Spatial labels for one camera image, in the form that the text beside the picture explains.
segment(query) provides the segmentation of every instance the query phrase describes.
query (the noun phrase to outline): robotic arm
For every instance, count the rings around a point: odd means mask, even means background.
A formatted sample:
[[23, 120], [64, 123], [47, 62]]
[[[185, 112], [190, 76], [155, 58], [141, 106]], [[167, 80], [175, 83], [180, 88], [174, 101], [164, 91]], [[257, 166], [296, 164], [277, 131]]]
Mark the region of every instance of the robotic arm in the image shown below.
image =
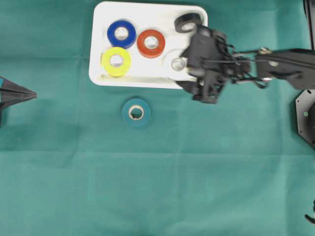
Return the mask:
[[[246, 56], [255, 55], [255, 59]], [[196, 82], [177, 81], [193, 100], [216, 104], [225, 84], [254, 83], [260, 89], [272, 79], [286, 80], [295, 89], [315, 89], [315, 51], [291, 49], [236, 52], [220, 31], [198, 26], [189, 47], [181, 57], [188, 59], [189, 74]], [[257, 77], [250, 74], [251, 62], [257, 68]]]

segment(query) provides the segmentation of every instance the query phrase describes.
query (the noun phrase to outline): tape roll core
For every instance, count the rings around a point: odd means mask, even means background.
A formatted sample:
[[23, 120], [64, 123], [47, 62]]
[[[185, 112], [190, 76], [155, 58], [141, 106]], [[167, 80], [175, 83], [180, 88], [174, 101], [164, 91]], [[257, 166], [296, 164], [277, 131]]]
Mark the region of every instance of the tape roll core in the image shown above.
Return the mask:
[[[146, 41], [148, 42], [148, 39], [152, 39], [151, 41], [154, 42], [154, 40], [157, 40], [157, 45], [149, 44], [147, 43], [146, 46]], [[157, 58], [160, 56], [165, 48], [165, 38], [163, 34], [161, 34], [159, 31], [154, 30], [154, 29], [149, 29], [146, 31], [143, 31], [137, 39], [137, 46], [139, 49], [139, 52], [142, 56], [146, 58]]]
[[129, 71], [131, 57], [123, 48], [110, 48], [102, 55], [101, 65], [110, 76], [121, 77]]
[[175, 30], [178, 33], [191, 32], [199, 25], [202, 25], [202, 21], [200, 15], [197, 13], [182, 15], [174, 21]]
[[[139, 118], [132, 116], [131, 113], [134, 109], [139, 109], [142, 112], [142, 115]], [[146, 101], [134, 98], [124, 104], [122, 108], [122, 117], [130, 126], [139, 128], [149, 123], [151, 118], [151, 109]]]
[[136, 41], [136, 29], [125, 20], [115, 21], [107, 30], [107, 37], [113, 47], [130, 48]]

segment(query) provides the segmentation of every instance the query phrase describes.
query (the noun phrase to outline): teal tape roll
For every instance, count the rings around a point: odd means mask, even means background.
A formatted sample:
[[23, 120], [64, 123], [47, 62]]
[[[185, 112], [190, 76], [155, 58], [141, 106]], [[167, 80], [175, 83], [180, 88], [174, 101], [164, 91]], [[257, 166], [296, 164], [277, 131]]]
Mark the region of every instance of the teal tape roll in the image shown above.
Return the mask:
[[[138, 117], [133, 116], [132, 111], [140, 111]], [[151, 118], [151, 109], [146, 101], [142, 99], [131, 99], [126, 102], [122, 109], [123, 119], [127, 124], [133, 127], [142, 127], [149, 123]]]

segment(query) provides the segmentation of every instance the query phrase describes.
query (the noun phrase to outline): green table surface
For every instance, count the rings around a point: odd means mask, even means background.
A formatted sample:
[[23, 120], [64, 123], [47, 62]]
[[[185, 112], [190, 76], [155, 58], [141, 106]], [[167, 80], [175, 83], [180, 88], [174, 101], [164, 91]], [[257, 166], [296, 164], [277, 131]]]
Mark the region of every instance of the green table surface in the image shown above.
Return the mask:
[[[184, 0], [239, 50], [310, 48], [302, 0]], [[97, 0], [2, 0], [0, 75], [38, 94], [3, 112], [2, 236], [311, 236], [314, 150], [283, 81], [218, 105], [88, 78]], [[138, 96], [149, 126], [125, 124]]]

